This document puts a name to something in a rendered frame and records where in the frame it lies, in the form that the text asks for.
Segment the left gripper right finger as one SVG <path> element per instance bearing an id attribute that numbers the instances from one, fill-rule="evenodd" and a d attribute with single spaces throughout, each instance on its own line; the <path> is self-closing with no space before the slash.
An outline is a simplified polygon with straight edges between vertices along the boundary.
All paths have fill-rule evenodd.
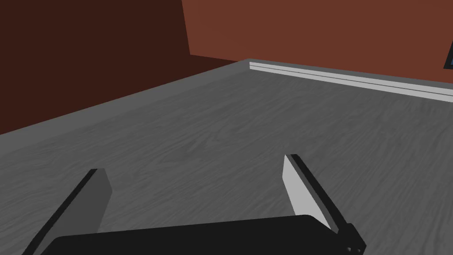
<path id="1" fill-rule="evenodd" d="M 284 156 L 282 180 L 294 214 L 308 215 L 326 234 L 334 237 L 341 255 L 362 255 L 366 243 L 348 223 L 321 184 L 297 154 Z"/>

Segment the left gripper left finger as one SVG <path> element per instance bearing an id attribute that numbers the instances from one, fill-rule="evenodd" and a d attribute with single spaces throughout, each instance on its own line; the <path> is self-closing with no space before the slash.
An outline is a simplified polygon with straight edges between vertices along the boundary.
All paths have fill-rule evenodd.
<path id="1" fill-rule="evenodd" d="M 60 236 L 96 233 L 111 194 L 106 170 L 91 169 L 37 232 L 22 255 L 42 255 Z"/>

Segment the dark framed wall picture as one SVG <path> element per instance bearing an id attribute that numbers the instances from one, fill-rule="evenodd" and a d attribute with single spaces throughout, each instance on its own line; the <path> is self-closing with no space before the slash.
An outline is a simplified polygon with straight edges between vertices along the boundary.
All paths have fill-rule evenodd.
<path id="1" fill-rule="evenodd" d="M 453 70 L 453 41 L 449 48 L 445 64 L 443 65 L 443 69 Z"/>

